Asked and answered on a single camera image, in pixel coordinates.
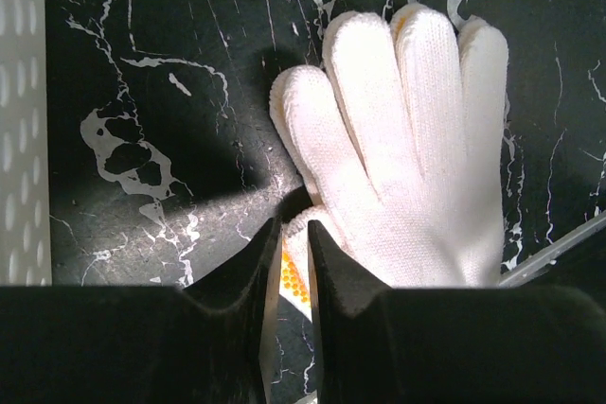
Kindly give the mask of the white storage basket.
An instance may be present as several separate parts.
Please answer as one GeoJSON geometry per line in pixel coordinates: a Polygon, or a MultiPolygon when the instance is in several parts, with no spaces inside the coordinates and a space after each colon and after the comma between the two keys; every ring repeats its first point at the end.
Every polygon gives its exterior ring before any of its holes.
{"type": "Polygon", "coordinates": [[[1,0],[1,283],[52,281],[45,0],[1,0]]]}

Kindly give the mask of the orange dotted white glove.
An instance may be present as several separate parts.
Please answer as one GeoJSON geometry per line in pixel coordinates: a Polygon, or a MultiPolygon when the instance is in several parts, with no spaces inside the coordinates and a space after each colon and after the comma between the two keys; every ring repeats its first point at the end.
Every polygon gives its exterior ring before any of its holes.
{"type": "Polygon", "coordinates": [[[395,288],[494,287],[504,249],[501,148],[508,42],[414,3],[348,11],[323,66],[272,85],[270,116],[312,204],[288,221],[281,295],[312,309],[308,225],[395,288]]]}

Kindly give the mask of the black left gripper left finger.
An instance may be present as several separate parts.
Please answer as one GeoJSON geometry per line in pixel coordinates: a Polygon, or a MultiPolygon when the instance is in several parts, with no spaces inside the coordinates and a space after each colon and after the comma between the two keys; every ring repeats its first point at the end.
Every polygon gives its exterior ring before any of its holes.
{"type": "Polygon", "coordinates": [[[268,402],[280,260],[270,219],[183,290],[2,288],[2,401],[268,402]]]}

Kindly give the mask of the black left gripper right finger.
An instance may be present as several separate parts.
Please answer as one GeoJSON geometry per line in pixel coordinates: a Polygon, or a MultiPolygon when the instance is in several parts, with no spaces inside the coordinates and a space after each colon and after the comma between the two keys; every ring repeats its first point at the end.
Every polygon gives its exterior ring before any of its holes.
{"type": "Polygon", "coordinates": [[[393,289],[309,225],[322,403],[601,403],[605,311],[567,287],[393,289]]]}

